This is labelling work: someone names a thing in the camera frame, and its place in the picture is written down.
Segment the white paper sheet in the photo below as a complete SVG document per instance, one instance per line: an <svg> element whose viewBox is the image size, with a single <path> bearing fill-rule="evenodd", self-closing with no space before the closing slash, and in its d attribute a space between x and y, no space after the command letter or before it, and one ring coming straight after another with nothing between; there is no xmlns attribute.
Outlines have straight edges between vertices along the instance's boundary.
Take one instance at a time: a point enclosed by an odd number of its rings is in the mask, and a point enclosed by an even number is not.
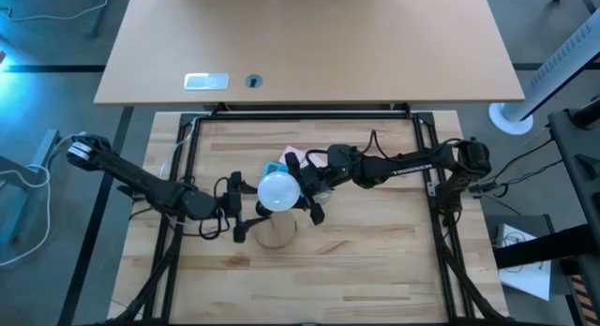
<svg viewBox="0 0 600 326"><path fill-rule="evenodd" d="M503 248L519 243L529 242L535 237L525 231L507 224L498 227L493 246ZM518 265L499 270L501 283L512 289L528 293L544 301L549 300L551 282L551 261Z"/></svg>

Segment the grey metal stand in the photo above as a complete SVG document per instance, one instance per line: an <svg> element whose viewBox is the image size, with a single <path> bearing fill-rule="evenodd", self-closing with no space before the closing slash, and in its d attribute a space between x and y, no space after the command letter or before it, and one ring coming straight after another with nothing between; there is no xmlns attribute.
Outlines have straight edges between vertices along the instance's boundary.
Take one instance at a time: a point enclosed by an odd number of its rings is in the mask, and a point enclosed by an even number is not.
<svg viewBox="0 0 600 326"><path fill-rule="evenodd" d="M27 209L34 197L33 184L45 181L46 176L43 171L25 167L3 154L0 154L0 171L8 171L8 174L0 175L0 184L17 188L13 205L0 224L0 245L11 245L20 238L27 225L26 221L29 219Z"/></svg>

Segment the grey desk leg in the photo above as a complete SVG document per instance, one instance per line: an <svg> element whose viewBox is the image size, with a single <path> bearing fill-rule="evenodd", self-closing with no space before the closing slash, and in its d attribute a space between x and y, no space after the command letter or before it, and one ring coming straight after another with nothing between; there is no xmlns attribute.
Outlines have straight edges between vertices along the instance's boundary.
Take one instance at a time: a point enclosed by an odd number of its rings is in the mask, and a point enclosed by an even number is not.
<svg viewBox="0 0 600 326"><path fill-rule="evenodd" d="M88 36L90 38L98 37L99 30L100 30L101 24L103 22L103 19L104 19L104 16L105 16L105 13L106 13L106 10L107 10L107 7L109 6L109 4L110 4L110 0L105 0L105 2L103 3L103 6L97 10L95 19L93 20L92 27L88 34Z"/></svg>

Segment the light wooden desk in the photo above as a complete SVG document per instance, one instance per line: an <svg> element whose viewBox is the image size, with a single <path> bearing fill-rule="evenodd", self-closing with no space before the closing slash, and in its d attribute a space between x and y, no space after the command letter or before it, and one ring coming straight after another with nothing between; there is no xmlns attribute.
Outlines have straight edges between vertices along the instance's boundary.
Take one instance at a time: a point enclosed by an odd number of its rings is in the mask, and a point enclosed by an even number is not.
<svg viewBox="0 0 600 326"><path fill-rule="evenodd" d="M188 73L229 86L188 91ZM129 0L95 103L523 98L487 0Z"/></svg>

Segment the teal calculator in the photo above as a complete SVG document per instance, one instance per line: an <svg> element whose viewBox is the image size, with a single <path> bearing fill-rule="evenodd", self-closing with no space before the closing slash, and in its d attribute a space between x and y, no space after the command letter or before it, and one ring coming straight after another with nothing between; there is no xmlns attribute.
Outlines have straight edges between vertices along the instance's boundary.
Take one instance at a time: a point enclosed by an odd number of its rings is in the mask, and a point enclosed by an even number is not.
<svg viewBox="0 0 600 326"><path fill-rule="evenodd" d="M288 173L288 167L285 164L269 161L265 164L265 166L263 168L262 176L265 177L266 175L273 173L273 172Z"/></svg>

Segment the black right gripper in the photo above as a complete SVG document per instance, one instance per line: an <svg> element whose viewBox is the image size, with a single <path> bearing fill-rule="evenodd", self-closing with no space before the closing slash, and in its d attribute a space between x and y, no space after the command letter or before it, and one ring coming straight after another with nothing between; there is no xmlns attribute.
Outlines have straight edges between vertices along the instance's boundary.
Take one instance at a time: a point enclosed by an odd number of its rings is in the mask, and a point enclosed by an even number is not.
<svg viewBox="0 0 600 326"><path fill-rule="evenodd" d="M317 167L310 160L310 155L314 153L327 154L325 167ZM309 211L310 219L315 226L322 224L325 214L322 206L314 197L350 181L353 165L358 157L359 151L355 146L330 145L326 151L308 150L305 154L307 165L302 168L295 153L286 153L284 158L288 172L298 183L303 197L294 205L294 208Z"/></svg>

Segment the white tower fan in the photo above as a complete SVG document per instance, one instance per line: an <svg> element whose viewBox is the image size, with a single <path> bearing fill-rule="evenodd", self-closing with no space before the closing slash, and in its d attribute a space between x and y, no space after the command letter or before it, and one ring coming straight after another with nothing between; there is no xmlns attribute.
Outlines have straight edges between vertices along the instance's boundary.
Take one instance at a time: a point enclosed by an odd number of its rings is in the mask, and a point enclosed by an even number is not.
<svg viewBox="0 0 600 326"><path fill-rule="evenodd" d="M523 135L533 128L533 114L588 64L600 57L600 7L535 70L522 87L522 103L492 103L488 118L500 131Z"/></svg>

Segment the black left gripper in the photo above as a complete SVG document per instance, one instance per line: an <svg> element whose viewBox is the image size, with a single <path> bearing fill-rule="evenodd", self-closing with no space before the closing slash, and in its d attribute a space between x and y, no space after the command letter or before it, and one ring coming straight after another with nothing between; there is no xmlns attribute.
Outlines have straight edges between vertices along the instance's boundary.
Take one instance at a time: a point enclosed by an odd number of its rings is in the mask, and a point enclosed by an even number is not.
<svg viewBox="0 0 600 326"><path fill-rule="evenodd" d="M241 172L234 171L228 178L226 190L218 201L219 206L225 212L225 217L234 219L232 235L233 241L237 244L242 244L246 240L246 227L254 227L270 219L270 216L259 216L244 221L242 218L242 193L256 195L258 189L243 183Z"/></svg>

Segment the black equipment cart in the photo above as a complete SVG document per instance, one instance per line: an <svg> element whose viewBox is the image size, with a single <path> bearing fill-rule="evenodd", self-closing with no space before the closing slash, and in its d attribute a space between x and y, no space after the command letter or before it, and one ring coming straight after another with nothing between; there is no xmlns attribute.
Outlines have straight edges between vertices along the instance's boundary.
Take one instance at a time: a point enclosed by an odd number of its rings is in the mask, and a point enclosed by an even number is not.
<svg viewBox="0 0 600 326"><path fill-rule="evenodd" d="M555 111L547 120L586 219L576 259L600 326L600 95L581 108Z"/></svg>

